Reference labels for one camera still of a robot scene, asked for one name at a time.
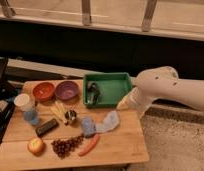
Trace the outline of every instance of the orange bowl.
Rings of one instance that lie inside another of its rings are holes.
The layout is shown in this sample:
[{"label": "orange bowl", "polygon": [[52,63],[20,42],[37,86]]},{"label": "orange bowl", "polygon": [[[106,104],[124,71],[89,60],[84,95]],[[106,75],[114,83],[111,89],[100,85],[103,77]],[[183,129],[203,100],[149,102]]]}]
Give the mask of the orange bowl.
[{"label": "orange bowl", "polygon": [[42,82],[37,84],[33,89],[33,95],[38,102],[50,100],[54,95],[55,87],[50,82]]}]

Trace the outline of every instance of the tray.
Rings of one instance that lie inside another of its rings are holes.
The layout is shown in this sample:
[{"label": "tray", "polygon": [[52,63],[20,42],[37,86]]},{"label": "tray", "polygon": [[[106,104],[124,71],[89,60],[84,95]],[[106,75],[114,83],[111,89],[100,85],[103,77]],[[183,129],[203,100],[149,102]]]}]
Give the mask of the tray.
[{"label": "tray", "polygon": [[[95,82],[100,90],[96,104],[88,102],[91,92],[87,90],[87,83]],[[83,103],[87,108],[115,107],[118,102],[132,89],[128,73],[86,74],[83,79]]]}]

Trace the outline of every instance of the black object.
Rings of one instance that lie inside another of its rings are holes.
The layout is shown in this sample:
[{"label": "black object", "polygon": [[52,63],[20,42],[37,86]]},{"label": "black object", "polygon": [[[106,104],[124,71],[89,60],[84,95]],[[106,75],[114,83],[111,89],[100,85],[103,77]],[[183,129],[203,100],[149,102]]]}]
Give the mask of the black object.
[{"label": "black object", "polygon": [[56,119],[51,119],[50,121],[36,128],[35,131],[36,131],[37,136],[41,137],[48,131],[52,130],[53,128],[56,128],[58,125],[59,123],[56,121]]},{"label": "black object", "polygon": [[87,91],[91,92],[89,95],[88,102],[95,105],[98,102],[98,98],[101,94],[98,84],[95,82],[89,81],[87,83]]},{"label": "black object", "polygon": [[17,95],[15,88],[5,78],[5,69],[8,59],[0,59],[0,100],[7,99]]},{"label": "black object", "polygon": [[67,124],[71,125],[76,121],[77,113],[74,110],[68,110],[65,113],[65,118],[67,119]]}]

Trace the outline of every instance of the white railing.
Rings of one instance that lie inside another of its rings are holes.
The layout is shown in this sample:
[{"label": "white railing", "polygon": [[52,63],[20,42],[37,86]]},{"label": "white railing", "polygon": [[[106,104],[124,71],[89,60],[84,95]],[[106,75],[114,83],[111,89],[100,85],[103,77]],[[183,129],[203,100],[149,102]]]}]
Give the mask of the white railing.
[{"label": "white railing", "polygon": [[0,19],[204,41],[204,0],[0,0]]}]

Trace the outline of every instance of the plastic toy food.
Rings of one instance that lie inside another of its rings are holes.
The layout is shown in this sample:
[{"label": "plastic toy food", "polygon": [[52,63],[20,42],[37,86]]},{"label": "plastic toy food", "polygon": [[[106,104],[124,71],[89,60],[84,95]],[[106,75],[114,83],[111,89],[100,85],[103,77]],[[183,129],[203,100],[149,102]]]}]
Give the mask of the plastic toy food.
[{"label": "plastic toy food", "polygon": [[93,136],[93,138],[90,140],[90,143],[81,152],[79,152],[78,155],[79,156],[84,156],[87,153],[89,153],[96,146],[96,144],[98,143],[99,139],[100,139],[99,134],[95,134]]},{"label": "plastic toy food", "polygon": [[51,145],[53,146],[53,151],[58,155],[58,157],[63,158],[69,155],[70,151],[74,151],[75,148],[82,143],[82,141],[83,134],[68,140],[54,140]]},{"label": "plastic toy food", "polygon": [[28,150],[34,155],[40,154],[44,150],[44,142],[41,138],[33,138],[28,142]]}]

